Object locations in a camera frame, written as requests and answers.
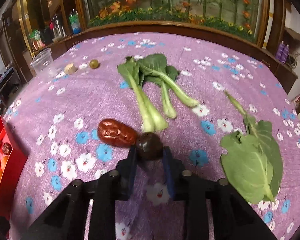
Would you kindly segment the large green leaf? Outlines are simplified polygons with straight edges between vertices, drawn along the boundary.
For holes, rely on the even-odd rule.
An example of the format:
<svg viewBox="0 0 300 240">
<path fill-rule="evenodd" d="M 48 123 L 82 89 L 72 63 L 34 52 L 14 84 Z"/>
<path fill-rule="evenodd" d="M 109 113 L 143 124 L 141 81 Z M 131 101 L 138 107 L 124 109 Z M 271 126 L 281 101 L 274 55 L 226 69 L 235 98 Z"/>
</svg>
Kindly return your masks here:
<svg viewBox="0 0 300 240">
<path fill-rule="evenodd" d="M 227 150 L 221 155 L 226 178 L 247 202 L 273 202 L 283 177 L 283 161 L 272 123 L 257 121 L 232 95 L 224 94 L 242 115 L 247 132 L 235 131 L 220 140 L 220 146 Z"/>
</svg>

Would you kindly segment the small red jujube date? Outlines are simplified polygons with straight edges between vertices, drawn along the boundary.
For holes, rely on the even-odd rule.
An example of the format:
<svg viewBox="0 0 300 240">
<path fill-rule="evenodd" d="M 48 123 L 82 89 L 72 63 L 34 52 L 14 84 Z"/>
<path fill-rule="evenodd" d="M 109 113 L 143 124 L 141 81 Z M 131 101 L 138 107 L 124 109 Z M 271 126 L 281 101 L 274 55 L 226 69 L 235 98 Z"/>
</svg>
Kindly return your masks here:
<svg viewBox="0 0 300 240">
<path fill-rule="evenodd" d="M 13 148 L 12 148 L 12 146 L 11 146 L 10 143 L 8 143 L 8 142 L 3 143 L 3 145 L 2 145 L 2 153 L 4 155 L 10 155 L 10 153 L 12 152 L 12 150 L 13 150 Z"/>
</svg>

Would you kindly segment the blue cloth side table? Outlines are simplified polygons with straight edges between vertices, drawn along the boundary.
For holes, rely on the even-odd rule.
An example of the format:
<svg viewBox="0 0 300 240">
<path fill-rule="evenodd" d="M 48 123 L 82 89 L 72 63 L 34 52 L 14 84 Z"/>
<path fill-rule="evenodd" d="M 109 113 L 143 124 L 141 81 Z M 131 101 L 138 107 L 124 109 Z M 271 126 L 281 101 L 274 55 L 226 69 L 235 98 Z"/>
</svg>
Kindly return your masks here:
<svg viewBox="0 0 300 240">
<path fill-rule="evenodd" d="M 20 86 L 20 78 L 13 67 L 0 75 L 0 105 L 6 107 L 10 94 Z"/>
</svg>

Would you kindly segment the dark plum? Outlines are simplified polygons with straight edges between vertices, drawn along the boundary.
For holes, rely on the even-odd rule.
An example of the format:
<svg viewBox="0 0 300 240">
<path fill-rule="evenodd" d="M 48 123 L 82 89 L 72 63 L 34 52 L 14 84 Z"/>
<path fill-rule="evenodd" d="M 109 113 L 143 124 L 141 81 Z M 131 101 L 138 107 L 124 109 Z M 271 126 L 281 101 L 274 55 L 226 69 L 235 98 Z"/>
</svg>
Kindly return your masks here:
<svg viewBox="0 0 300 240">
<path fill-rule="evenodd" d="M 153 132 L 145 132 L 136 140 L 136 149 L 143 160 L 162 158 L 163 144 L 159 136 Z"/>
</svg>

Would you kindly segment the steel thermos flask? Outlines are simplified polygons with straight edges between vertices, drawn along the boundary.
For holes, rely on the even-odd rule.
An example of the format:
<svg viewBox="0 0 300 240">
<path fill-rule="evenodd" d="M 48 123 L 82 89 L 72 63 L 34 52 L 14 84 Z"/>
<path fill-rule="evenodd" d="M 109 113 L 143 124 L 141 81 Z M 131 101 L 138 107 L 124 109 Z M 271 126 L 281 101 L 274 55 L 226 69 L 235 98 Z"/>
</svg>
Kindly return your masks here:
<svg viewBox="0 0 300 240">
<path fill-rule="evenodd" d="M 52 32 L 55 38 L 63 38 L 65 36 L 65 31 L 61 18 L 58 14 L 55 14 L 51 20 Z"/>
</svg>

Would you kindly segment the flower and bamboo display case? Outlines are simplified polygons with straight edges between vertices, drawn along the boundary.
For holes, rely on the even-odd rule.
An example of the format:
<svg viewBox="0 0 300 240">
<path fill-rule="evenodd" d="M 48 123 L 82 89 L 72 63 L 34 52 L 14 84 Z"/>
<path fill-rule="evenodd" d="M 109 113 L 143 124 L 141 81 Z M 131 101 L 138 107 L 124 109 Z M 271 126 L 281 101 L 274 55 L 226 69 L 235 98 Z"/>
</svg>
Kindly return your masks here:
<svg viewBox="0 0 300 240">
<path fill-rule="evenodd" d="M 269 0 L 75 0 L 85 29 L 117 22 L 170 21 L 215 28 L 263 46 Z"/>
</svg>

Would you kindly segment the clear plastic cup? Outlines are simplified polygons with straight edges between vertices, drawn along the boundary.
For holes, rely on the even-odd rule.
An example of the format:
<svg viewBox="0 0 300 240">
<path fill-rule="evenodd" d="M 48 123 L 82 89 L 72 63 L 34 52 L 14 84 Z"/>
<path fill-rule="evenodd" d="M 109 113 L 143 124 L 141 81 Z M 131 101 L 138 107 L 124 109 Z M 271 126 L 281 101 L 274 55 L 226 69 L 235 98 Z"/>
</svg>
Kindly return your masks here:
<svg viewBox="0 0 300 240">
<path fill-rule="evenodd" d="M 42 50 L 30 63 L 30 70 L 34 77 L 55 78 L 57 70 L 53 64 L 50 48 Z"/>
</svg>

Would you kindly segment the green bok choy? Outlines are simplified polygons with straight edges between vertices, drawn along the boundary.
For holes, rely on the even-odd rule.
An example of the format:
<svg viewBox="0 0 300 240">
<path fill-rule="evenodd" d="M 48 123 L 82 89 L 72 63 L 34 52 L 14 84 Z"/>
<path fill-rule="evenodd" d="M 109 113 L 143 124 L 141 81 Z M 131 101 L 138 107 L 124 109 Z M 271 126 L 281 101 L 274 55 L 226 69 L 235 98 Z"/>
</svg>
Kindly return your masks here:
<svg viewBox="0 0 300 240">
<path fill-rule="evenodd" d="M 161 132 L 169 127 L 168 119 L 177 118 L 171 93 L 188 108 L 199 106 L 199 101 L 177 84 L 180 72 L 168 64 L 166 55 L 162 53 L 138 59 L 128 56 L 125 62 L 117 65 L 117 72 L 135 95 L 143 132 Z"/>
</svg>

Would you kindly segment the red shallow tray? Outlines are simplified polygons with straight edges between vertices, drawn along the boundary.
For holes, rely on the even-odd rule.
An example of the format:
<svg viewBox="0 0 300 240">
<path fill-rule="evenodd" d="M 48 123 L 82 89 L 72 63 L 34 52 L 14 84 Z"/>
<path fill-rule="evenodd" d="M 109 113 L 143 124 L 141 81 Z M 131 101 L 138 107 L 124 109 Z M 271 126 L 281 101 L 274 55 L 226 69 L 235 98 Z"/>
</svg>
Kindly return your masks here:
<svg viewBox="0 0 300 240">
<path fill-rule="evenodd" d="M 15 190 L 27 161 L 7 122 L 0 117 L 0 216 L 11 216 Z"/>
</svg>

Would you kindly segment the purple floral tablecloth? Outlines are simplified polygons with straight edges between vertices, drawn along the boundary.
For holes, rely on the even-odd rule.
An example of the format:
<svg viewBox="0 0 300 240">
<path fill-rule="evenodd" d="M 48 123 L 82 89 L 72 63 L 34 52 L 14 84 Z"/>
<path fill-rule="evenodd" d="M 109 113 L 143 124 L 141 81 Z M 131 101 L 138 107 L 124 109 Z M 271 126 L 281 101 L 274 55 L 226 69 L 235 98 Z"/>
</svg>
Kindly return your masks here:
<svg viewBox="0 0 300 240">
<path fill-rule="evenodd" d="M 300 120 L 281 81 L 261 62 L 206 41 L 177 35 L 133 33 L 83 41 L 54 61 L 55 78 L 37 77 L 17 95 L 4 118 L 29 155 L 14 195 L 10 239 L 27 228 L 74 179 L 90 181 L 127 156 L 97 136 L 105 118 L 141 132 L 133 91 L 117 72 L 126 57 L 162 53 L 179 70 L 177 84 L 199 106 L 188 108 L 171 93 L 178 116 L 159 133 L 185 167 L 208 180 L 224 176 L 222 137 L 245 132 L 228 92 L 257 120 L 272 123 L 283 160 L 283 178 L 273 202 L 253 206 L 278 239 L 291 239 L 300 226 Z M 91 69 L 96 59 L 100 66 Z M 66 75 L 73 63 L 78 71 Z"/>
</svg>

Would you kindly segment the small green olive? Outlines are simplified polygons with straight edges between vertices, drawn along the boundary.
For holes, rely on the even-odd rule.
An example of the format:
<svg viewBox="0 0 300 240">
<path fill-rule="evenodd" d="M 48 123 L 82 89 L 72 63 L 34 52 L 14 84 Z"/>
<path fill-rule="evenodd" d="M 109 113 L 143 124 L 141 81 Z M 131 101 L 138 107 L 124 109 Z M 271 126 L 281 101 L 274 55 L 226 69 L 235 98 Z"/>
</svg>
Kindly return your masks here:
<svg viewBox="0 0 300 240">
<path fill-rule="evenodd" d="M 91 69 L 97 69 L 100 66 L 100 63 L 96 59 L 92 59 L 89 62 L 89 66 Z"/>
</svg>

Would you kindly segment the purple bottles on shelf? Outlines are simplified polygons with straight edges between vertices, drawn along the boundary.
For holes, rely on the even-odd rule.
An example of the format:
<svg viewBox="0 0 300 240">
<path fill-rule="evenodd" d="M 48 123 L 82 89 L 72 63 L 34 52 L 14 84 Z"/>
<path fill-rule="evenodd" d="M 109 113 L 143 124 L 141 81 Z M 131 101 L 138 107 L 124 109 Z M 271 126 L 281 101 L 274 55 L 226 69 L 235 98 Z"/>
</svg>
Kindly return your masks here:
<svg viewBox="0 0 300 240">
<path fill-rule="evenodd" d="M 284 44 L 283 41 L 279 44 L 279 47 L 277 49 L 275 59 L 280 61 L 282 64 L 285 64 L 287 58 L 289 55 L 289 45 Z"/>
</svg>

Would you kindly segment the green label water bottle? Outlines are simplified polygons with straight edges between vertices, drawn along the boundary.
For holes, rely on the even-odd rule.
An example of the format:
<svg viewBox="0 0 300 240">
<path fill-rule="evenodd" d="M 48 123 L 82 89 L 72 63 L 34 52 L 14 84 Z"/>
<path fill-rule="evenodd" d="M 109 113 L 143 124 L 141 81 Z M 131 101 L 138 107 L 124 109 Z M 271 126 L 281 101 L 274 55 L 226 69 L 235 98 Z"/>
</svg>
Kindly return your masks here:
<svg viewBox="0 0 300 240">
<path fill-rule="evenodd" d="M 81 32 L 81 26 L 78 18 L 78 12 L 72 9 L 69 14 L 69 21 L 73 34 L 79 34 Z"/>
</svg>

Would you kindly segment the tiny beige cake piece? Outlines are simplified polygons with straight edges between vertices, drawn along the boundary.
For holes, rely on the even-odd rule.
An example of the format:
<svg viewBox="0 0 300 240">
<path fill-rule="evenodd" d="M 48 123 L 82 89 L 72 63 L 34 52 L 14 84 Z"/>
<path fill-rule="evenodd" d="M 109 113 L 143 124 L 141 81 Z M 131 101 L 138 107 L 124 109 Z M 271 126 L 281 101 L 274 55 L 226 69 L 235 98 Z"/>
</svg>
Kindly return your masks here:
<svg viewBox="0 0 300 240">
<path fill-rule="evenodd" d="M 72 75 L 77 71 L 78 71 L 78 68 L 73 63 L 67 64 L 64 67 L 64 72 L 66 75 Z"/>
</svg>

